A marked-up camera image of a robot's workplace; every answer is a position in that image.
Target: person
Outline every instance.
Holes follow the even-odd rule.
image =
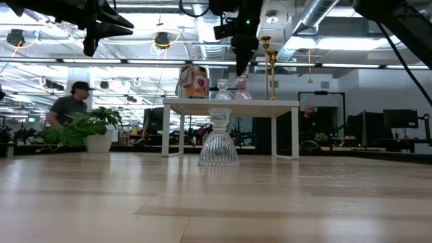
[[[300,132],[303,135],[315,135],[317,127],[314,119],[315,110],[312,105],[307,105],[304,108],[304,115],[300,117]]]
[[[69,120],[68,115],[72,113],[86,113],[87,104],[84,102],[89,96],[91,88],[88,83],[77,81],[72,85],[71,94],[61,97],[52,106],[47,121],[52,126],[63,125]]]

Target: brass candle holder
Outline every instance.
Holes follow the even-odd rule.
[[[271,100],[276,100],[276,89],[275,89],[275,64],[277,59],[277,51],[268,51],[269,54],[269,63],[271,65],[271,91],[272,96]]]
[[[269,100],[269,70],[267,69],[267,62],[268,62],[268,51],[267,49],[270,47],[270,36],[264,36],[261,37],[261,40],[263,41],[263,48],[264,48],[264,56],[265,56],[265,100]]]

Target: pillar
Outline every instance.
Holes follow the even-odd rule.
[[[72,89],[72,85],[76,81],[87,82],[90,87],[95,87],[95,81],[92,79],[90,75],[90,68],[88,67],[69,67],[67,71],[67,83],[66,83],[66,96],[71,95],[70,91]],[[92,111],[92,103],[93,103],[93,91],[90,91],[90,96],[88,99],[84,101],[87,104],[87,111]]]

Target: clear glass vase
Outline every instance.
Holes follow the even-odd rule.
[[[217,81],[217,87],[219,92],[216,94],[215,99],[219,100],[230,100],[230,94],[228,93],[228,80],[221,79]]]
[[[239,166],[237,150],[231,136],[226,132],[230,121],[230,109],[209,109],[213,131],[205,140],[198,165]]]
[[[236,92],[236,100],[250,100],[252,99],[250,93],[246,89],[246,85],[248,84],[248,76],[241,75],[237,77],[237,92]]]

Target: ceiling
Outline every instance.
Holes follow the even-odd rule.
[[[189,3],[208,3],[207,0],[187,0],[185,8],[192,11],[194,6]],[[397,57],[383,41],[382,33],[377,31],[374,23],[368,22],[350,7],[347,1],[340,1],[320,23],[315,35],[301,35],[289,38],[287,29],[290,19],[301,15],[304,0],[266,0],[261,19],[263,20],[258,37],[270,36],[270,49],[281,50],[287,41],[293,48],[290,61],[319,63],[365,63],[365,64],[399,64]],[[426,9],[430,1],[416,0],[412,4],[419,9]],[[266,13],[275,11],[277,21],[268,23]],[[209,59],[206,52],[214,48],[224,48],[212,60],[235,60],[234,52],[229,48],[229,40],[221,43],[208,43],[212,39],[211,26],[203,28],[200,19],[194,19],[180,13],[176,0],[117,0],[117,12],[135,25],[132,36],[117,36],[100,41],[94,58],[99,59]],[[19,18],[6,5],[0,5],[0,57],[44,57],[44,58],[85,58],[82,54],[82,41],[85,32],[68,23],[55,23],[54,18],[26,10]],[[6,42],[11,29],[21,29],[26,40],[24,48],[16,49]],[[155,47],[154,37],[158,32],[167,32],[171,42],[164,51]],[[374,49],[363,47],[373,42]],[[402,44],[398,48],[408,64],[420,63],[419,60]],[[264,49],[260,47],[255,59],[264,57]],[[15,99],[10,102],[49,105],[59,95],[49,95],[51,90],[41,86],[42,77],[58,84],[65,85],[68,78],[68,66],[64,65],[28,65],[25,63],[0,63],[0,81],[10,92],[37,93],[28,95],[28,99]],[[218,77],[227,78],[232,67],[219,67]],[[337,79],[350,70],[333,68],[297,68],[285,74],[303,75],[329,74]],[[90,67],[89,72],[94,79],[95,104],[127,104],[125,97],[118,90],[103,90],[100,82],[120,82],[128,85],[131,95],[147,95],[142,97],[139,105],[160,105],[160,95],[174,95],[179,76],[177,67]]]

